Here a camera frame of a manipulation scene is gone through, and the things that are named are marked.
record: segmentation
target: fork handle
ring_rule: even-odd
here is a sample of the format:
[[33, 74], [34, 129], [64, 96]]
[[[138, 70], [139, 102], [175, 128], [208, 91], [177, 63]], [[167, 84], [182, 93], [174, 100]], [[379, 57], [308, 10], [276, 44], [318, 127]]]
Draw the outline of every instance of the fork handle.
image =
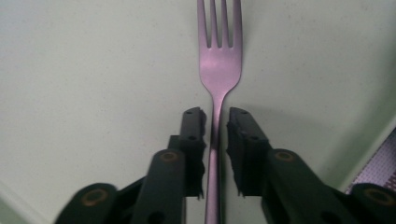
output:
[[205, 224], [220, 224], [221, 191], [220, 191], [220, 114], [224, 97], [213, 97], [212, 127], [210, 134], [209, 165], [207, 177]]

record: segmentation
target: white surface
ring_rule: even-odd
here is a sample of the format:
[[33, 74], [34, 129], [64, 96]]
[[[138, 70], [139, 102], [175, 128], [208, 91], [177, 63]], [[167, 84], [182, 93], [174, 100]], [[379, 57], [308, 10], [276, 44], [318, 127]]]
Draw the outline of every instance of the white surface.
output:
[[[344, 189], [395, 125], [396, 1], [242, 4], [243, 75], [224, 118], [248, 110], [274, 147]], [[29, 223], [53, 222], [91, 183], [127, 186], [184, 110], [211, 114], [194, 0], [2, 0], [0, 22], [1, 198]], [[226, 223], [262, 223], [225, 162]], [[203, 223], [205, 200], [188, 207]]]

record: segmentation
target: fork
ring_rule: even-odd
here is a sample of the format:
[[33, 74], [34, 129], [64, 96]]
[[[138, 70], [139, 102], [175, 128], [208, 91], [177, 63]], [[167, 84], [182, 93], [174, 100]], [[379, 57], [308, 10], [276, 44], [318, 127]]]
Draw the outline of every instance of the fork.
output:
[[218, 39], [215, 0], [210, 0], [211, 38], [207, 40], [204, 0], [198, 0], [199, 73], [212, 96], [205, 224], [220, 224], [220, 114], [227, 93], [236, 86], [242, 71], [241, 1], [233, 0], [233, 43], [229, 39], [226, 0], [221, 0], [221, 45]]

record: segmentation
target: brass screw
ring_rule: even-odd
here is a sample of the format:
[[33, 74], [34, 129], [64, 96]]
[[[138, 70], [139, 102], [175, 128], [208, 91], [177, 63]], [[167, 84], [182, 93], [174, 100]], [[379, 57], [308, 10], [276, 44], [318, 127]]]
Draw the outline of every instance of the brass screw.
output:
[[93, 189], [82, 196], [81, 202], [85, 206], [91, 207], [105, 201], [107, 197], [108, 193], [104, 189]]

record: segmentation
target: fork head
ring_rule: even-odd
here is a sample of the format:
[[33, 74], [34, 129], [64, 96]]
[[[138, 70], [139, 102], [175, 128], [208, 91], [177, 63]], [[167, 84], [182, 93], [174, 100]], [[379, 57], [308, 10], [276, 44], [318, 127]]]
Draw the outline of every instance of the fork head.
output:
[[215, 0], [210, 0], [210, 20], [211, 38], [208, 41], [204, 0], [198, 0], [201, 81], [212, 97], [224, 97], [238, 83], [242, 71], [241, 1], [233, 0], [233, 41], [229, 39], [226, 0], [221, 0], [221, 45], [218, 41]]

